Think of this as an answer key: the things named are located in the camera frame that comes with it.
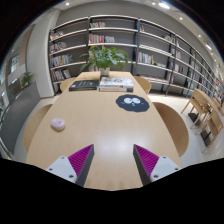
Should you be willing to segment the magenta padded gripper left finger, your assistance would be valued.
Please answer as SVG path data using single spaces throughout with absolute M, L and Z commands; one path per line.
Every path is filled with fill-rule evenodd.
M 47 171 L 83 187 L 94 157 L 94 145 L 86 146 L 69 157 L 60 156 Z

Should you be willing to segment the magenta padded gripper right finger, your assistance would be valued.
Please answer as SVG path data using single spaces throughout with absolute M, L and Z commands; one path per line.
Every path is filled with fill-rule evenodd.
M 157 156 L 139 145 L 133 146 L 133 156 L 143 185 L 148 185 L 180 170 L 180 167 L 168 156 Z

